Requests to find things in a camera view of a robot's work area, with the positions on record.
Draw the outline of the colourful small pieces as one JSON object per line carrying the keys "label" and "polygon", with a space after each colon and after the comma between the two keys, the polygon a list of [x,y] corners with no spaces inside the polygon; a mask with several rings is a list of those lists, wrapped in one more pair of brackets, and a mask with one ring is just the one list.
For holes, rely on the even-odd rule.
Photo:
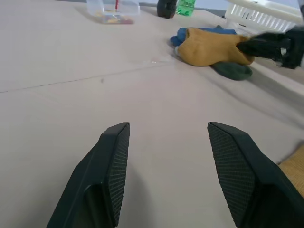
{"label": "colourful small pieces", "polygon": [[99,18],[103,24],[133,24],[134,20],[121,15],[103,15],[96,13],[95,17]]}

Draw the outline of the white plastic slatted basket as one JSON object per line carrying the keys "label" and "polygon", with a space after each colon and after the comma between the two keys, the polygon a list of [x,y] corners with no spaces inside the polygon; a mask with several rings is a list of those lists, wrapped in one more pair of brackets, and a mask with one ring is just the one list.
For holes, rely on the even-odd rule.
{"label": "white plastic slatted basket", "polygon": [[227,0],[225,18],[257,32],[286,32],[304,25],[300,9],[269,0]]}

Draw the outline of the blue sock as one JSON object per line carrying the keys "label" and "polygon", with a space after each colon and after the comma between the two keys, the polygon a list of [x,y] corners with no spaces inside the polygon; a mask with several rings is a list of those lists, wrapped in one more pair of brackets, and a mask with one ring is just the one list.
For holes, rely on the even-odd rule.
{"label": "blue sock", "polygon": [[[236,35],[236,31],[233,29],[224,29],[220,25],[215,28],[199,28],[200,30],[217,33],[217,34],[225,34],[225,35]],[[174,47],[181,45],[186,39],[186,30],[187,28],[180,28],[177,31],[177,35],[170,38],[170,42]]]}

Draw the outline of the green plastic bottle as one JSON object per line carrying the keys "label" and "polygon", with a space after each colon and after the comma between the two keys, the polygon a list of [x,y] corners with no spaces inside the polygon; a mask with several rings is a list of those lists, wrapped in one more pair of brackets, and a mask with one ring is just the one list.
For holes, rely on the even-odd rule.
{"label": "green plastic bottle", "polygon": [[195,9],[195,1],[196,0],[178,0],[176,13],[190,17]]}

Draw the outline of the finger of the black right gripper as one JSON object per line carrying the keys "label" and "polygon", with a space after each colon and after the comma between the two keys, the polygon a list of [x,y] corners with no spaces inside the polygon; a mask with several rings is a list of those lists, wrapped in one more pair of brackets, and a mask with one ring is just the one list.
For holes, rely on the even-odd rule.
{"label": "finger of the black right gripper", "polygon": [[289,46],[291,45],[291,40],[285,33],[266,32],[252,36],[244,43],[246,45]]}
{"label": "finger of the black right gripper", "polygon": [[255,44],[237,44],[237,48],[246,55],[271,59],[273,61],[280,61],[282,54],[279,49],[275,47],[259,46]]}

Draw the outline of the black rounded object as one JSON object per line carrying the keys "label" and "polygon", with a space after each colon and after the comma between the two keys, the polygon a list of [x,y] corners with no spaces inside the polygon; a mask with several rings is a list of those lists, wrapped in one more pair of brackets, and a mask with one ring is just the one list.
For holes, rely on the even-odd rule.
{"label": "black rounded object", "polygon": [[157,16],[161,18],[171,19],[175,15],[178,0],[158,0]]}

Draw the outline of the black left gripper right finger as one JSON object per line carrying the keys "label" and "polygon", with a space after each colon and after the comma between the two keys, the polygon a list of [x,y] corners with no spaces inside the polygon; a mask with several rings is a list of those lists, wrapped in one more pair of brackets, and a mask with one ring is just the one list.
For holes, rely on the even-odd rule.
{"label": "black left gripper right finger", "polygon": [[237,228],[304,228],[304,198],[244,131],[208,123],[218,180]]}

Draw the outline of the mustard yellow sock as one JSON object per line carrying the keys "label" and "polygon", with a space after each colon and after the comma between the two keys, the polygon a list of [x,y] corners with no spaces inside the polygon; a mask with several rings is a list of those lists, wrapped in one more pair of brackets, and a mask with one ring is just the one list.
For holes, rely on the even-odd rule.
{"label": "mustard yellow sock", "polygon": [[278,166],[304,198],[304,145]]}
{"label": "mustard yellow sock", "polygon": [[250,65],[255,58],[237,48],[238,43],[247,40],[247,37],[241,35],[217,34],[188,28],[185,41],[178,46],[177,53],[184,62],[196,67],[207,67],[217,62]]}

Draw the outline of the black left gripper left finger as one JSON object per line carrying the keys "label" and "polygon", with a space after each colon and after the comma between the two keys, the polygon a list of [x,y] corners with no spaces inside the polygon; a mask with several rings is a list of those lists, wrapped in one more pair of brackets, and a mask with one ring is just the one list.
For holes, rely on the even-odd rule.
{"label": "black left gripper left finger", "polygon": [[46,228],[115,228],[126,181],[130,124],[111,126],[75,167]]}

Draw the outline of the clear plastic box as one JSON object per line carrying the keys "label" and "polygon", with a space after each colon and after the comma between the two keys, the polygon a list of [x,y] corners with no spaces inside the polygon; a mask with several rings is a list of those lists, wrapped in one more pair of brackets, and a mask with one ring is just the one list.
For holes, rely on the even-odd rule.
{"label": "clear plastic box", "polygon": [[133,20],[140,14],[138,0],[119,0],[118,12],[115,12],[115,0],[86,0],[88,13],[94,18],[96,13],[103,15],[121,15]]}

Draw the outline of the dark green sock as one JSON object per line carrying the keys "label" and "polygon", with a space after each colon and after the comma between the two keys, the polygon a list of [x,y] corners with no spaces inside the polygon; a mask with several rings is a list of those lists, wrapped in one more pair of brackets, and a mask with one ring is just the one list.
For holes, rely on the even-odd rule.
{"label": "dark green sock", "polygon": [[246,80],[253,74],[248,66],[233,62],[217,62],[211,68],[219,75],[234,81]]}

